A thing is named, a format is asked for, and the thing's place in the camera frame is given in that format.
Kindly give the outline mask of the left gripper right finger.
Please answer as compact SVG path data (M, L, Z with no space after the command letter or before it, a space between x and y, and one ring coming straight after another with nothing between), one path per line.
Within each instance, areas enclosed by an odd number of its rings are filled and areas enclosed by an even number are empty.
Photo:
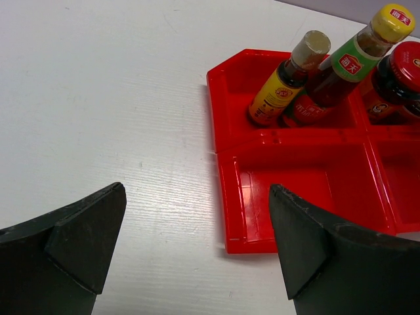
M418 314L419 243L364 228L280 184L268 207L297 314Z

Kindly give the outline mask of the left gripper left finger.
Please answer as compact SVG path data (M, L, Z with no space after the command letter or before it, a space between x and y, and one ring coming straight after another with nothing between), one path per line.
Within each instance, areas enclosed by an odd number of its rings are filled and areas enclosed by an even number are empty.
M104 289L127 198L115 182L1 230L2 314L91 314Z

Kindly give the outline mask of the small yellow-label dark bottle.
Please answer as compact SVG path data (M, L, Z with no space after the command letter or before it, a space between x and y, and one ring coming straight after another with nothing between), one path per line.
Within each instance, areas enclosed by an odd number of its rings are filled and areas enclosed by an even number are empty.
M297 96L314 71L330 51L329 37L318 30L310 30L266 80L248 107L251 121L267 127L280 116Z

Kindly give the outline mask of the yellow-cap sauce bottle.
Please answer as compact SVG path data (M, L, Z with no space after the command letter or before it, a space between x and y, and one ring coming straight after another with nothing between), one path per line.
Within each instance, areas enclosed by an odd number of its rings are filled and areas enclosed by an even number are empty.
M390 3L369 24L328 56L279 117L283 127L304 127L330 114L395 44L415 29L415 17Z

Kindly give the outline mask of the red-lid chili sauce jar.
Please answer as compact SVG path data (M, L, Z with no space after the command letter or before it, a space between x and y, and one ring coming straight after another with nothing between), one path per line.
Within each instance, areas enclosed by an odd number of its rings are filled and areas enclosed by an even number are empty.
M405 41L381 59L360 84L372 124L419 100L419 43Z

